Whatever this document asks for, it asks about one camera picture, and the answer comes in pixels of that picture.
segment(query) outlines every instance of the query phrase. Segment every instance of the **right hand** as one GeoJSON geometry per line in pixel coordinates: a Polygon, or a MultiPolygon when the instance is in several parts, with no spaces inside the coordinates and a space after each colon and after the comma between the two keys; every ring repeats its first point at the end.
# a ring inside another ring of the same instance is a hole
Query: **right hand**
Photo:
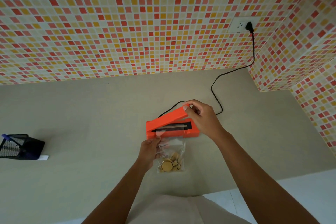
{"type": "Polygon", "coordinates": [[[186,104],[194,105],[192,108],[184,106],[186,114],[195,122],[198,129],[212,140],[220,138],[225,132],[212,106],[198,100],[186,101],[186,104]]]}

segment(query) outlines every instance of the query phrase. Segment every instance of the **clear plastic bag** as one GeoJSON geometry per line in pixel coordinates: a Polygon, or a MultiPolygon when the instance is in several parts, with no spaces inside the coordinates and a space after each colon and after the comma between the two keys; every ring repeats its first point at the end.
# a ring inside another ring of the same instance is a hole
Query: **clear plastic bag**
{"type": "Polygon", "coordinates": [[[161,156],[158,159],[158,173],[184,171],[183,154],[186,150],[186,138],[184,136],[184,130],[182,131],[181,134],[183,134],[183,136],[175,137],[161,137],[165,132],[164,130],[156,132],[157,137],[161,138],[161,141],[157,145],[156,152],[161,156]]]}

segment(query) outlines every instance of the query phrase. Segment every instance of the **black mesh pen holder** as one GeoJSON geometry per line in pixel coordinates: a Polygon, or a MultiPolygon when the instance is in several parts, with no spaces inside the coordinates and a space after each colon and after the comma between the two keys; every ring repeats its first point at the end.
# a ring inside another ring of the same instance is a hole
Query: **black mesh pen holder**
{"type": "Polygon", "coordinates": [[[29,137],[27,134],[3,134],[0,144],[0,158],[36,160],[40,157],[45,142],[29,137]]]}

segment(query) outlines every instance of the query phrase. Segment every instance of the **black power cord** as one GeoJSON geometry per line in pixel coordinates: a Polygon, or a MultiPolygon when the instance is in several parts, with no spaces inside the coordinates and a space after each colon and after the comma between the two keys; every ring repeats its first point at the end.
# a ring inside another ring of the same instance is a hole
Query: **black power cord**
{"type": "MultiPolygon", "coordinates": [[[[234,70],[232,70],[232,71],[229,71],[229,72],[226,72],[226,73],[223,73],[223,74],[220,74],[219,76],[217,76],[217,78],[215,79],[215,81],[213,82],[213,84],[212,84],[211,87],[210,87],[210,90],[211,90],[213,96],[215,97],[215,99],[217,100],[217,103],[219,104],[220,109],[221,109],[221,111],[220,111],[219,113],[216,113],[216,115],[219,115],[220,113],[223,112],[223,107],[222,107],[221,103],[219,102],[218,98],[216,97],[215,93],[214,93],[213,90],[212,90],[212,86],[215,84],[215,82],[217,81],[217,79],[220,78],[220,77],[223,76],[223,75],[232,73],[232,72],[237,71],[237,70],[242,69],[242,68],[246,68],[246,67],[252,66],[252,65],[254,64],[254,60],[255,60],[255,54],[254,54],[254,34],[253,34],[254,29],[253,29],[252,23],[251,23],[251,22],[248,22],[247,25],[246,25],[246,27],[245,27],[245,29],[248,30],[248,31],[250,31],[250,33],[252,34],[253,61],[252,61],[252,63],[251,63],[250,65],[247,65],[247,66],[244,66],[244,67],[240,67],[240,68],[234,69],[234,70]]],[[[179,102],[177,102],[172,108],[170,108],[169,110],[167,110],[167,111],[165,111],[164,113],[162,113],[159,117],[161,117],[161,116],[164,115],[165,113],[169,112],[171,109],[173,109],[173,108],[174,108],[175,106],[177,106],[179,103],[183,103],[183,102],[185,102],[185,101],[179,101],[179,102]]]]}

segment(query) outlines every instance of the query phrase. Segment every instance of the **white outlet plate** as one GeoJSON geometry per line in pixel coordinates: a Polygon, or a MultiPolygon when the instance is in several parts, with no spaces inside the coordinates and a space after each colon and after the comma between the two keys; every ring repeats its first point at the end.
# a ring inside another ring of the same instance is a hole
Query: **white outlet plate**
{"type": "Polygon", "coordinates": [[[260,21],[261,17],[234,17],[229,29],[228,33],[239,33],[239,32],[247,32],[245,29],[247,23],[250,21],[252,23],[253,29],[255,30],[256,25],[260,21]]]}

